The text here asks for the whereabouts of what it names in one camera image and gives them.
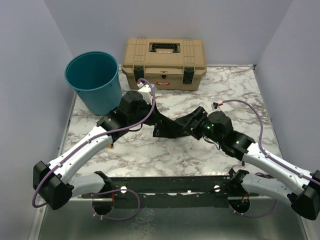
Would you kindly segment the black plastic trash bag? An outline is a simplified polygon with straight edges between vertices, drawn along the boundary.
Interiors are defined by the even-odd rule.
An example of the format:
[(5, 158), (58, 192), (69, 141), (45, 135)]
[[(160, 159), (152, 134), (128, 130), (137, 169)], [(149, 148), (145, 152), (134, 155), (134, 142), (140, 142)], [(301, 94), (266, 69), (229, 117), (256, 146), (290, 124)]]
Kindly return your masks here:
[(154, 126), (152, 136), (157, 138), (176, 139), (187, 136), (195, 136), (186, 128), (187, 123), (194, 116), (194, 113), (189, 113), (185, 116), (178, 117), (175, 120), (161, 114), (158, 110), (146, 120), (145, 124)]

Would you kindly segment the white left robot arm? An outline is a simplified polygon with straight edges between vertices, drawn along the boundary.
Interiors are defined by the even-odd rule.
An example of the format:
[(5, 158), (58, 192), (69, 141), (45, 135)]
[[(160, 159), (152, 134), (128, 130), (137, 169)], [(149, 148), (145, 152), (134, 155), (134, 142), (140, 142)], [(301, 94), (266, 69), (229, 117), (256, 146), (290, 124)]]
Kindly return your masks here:
[(151, 119), (156, 110), (153, 88), (130, 90), (122, 97), (120, 105), (102, 117), (96, 126), (76, 145), (48, 163), (39, 161), (33, 167), (32, 206), (40, 196), (52, 210), (63, 207), (72, 197), (94, 193), (103, 198), (111, 190), (110, 184), (100, 173), (76, 177), (77, 171), (99, 151), (114, 144), (132, 128)]

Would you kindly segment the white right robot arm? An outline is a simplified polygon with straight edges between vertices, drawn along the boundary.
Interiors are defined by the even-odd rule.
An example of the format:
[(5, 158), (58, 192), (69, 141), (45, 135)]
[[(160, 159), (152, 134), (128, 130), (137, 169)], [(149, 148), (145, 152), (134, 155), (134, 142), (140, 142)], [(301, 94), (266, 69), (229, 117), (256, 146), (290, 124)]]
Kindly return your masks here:
[(301, 217), (316, 220), (320, 213), (320, 172), (310, 172), (264, 150), (248, 135), (234, 130), (231, 119), (223, 111), (207, 113), (203, 107), (186, 116), (185, 131), (196, 139), (209, 138), (229, 157), (251, 164), (271, 179), (260, 179), (244, 173), (230, 182), (229, 189), (240, 196), (256, 193), (281, 201)]

